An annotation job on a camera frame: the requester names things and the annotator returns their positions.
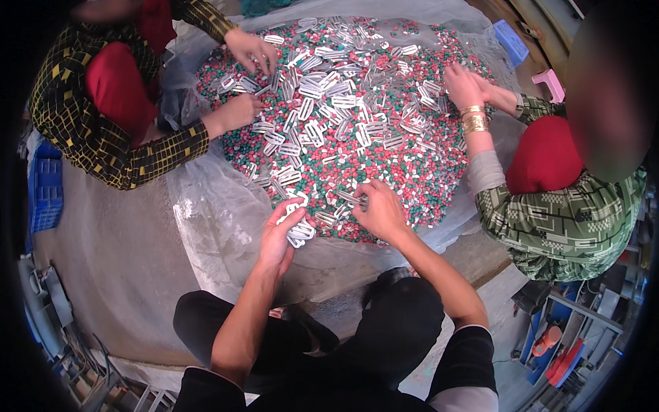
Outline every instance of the pile of plastic pellets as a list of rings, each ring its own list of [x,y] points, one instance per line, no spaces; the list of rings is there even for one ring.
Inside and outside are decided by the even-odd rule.
[[[467,166],[444,67],[492,74],[451,30],[430,26],[437,43],[413,44],[419,26],[395,26],[397,42],[410,38],[403,47],[389,45],[373,18],[304,18],[255,31],[277,49],[269,77],[215,48],[198,71],[199,93],[214,109],[240,93],[266,106],[253,125],[221,136],[227,159],[273,201],[303,197],[320,236],[381,242],[351,214],[365,207],[352,193],[372,179],[396,191],[412,228],[436,225]]]

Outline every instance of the black shirt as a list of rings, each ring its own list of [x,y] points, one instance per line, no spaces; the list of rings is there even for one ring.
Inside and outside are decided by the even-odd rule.
[[[185,370],[175,411],[497,411],[489,331],[479,325],[458,329],[449,340],[435,371],[426,401],[398,391],[348,383],[282,385],[249,406],[243,391],[224,377],[202,368]]]

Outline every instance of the clear plastic tarp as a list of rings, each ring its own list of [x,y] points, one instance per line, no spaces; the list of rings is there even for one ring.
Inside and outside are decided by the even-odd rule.
[[[436,45],[435,34],[423,24],[453,29],[460,41],[468,42],[478,58],[492,68],[500,86],[519,91],[514,68],[506,63],[507,55],[496,40],[491,22],[462,0],[307,0],[266,16],[231,20],[244,30],[254,30],[304,17],[335,15],[406,18],[419,23],[418,36],[387,38],[387,30],[381,30],[380,34],[391,45]],[[195,28],[174,42],[175,55],[167,64],[162,82],[162,110],[173,126],[185,125],[199,113],[210,110],[208,103],[196,93],[194,74],[216,45]],[[497,112],[490,130],[502,164],[507,167],[523,127],[510,116]],[[183,245],[200,287],[235,302],[258,258],[262,226],[272,212],[270,199],[263,189],[231,167],[223,156],[221,143],[216,140],[207,154],[168,173],[166,178]],[[432,229],[420,229],[418,234],[441,253],[459,235],[478,229],[472,220],[475,215],[473,196],[469,194],[467,180],[463,179],[443,221]],[[364,265],[379,273],[407,264],[405,258],[390,247],[326,237],[307,241],[296,251],[293,262],[310,271],[331,268],[335,276],[343,279],[351,274],[363,276],[364,271],[357,268]]]

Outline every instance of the gold bracelet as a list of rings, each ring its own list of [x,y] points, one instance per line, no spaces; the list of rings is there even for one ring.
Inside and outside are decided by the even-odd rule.
[[[464,115],[466,115],[467,113],[473,113],[473,112],[475,112],[475,111],[479,111],[479,112],[485,113],[485,107],[484,107],[484,106],[479,106],[479,105],[465,107],[464,109],[462,109],[462,110],[460,111],[460,116],[464,116]]]
[[[462,119],[464,134],[488,131],[488,120],[483,115],[468,116]]]

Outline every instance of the yellow checkered shirt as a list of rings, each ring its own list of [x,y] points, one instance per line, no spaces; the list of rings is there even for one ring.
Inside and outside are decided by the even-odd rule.
[[[193,24],[218,42],[236,27],[203,0],[171,0],[172,18]],[[67,24],[48,51],[28,107],[36,129],[73,165],[119,190],[130,190],[208,150],[201,121],[137,149],[132,138],[100,113],[84,82],[87,64],[111,42],[132,50],[142,80],[158,74],[160,60],[133,23],[121,26]]]

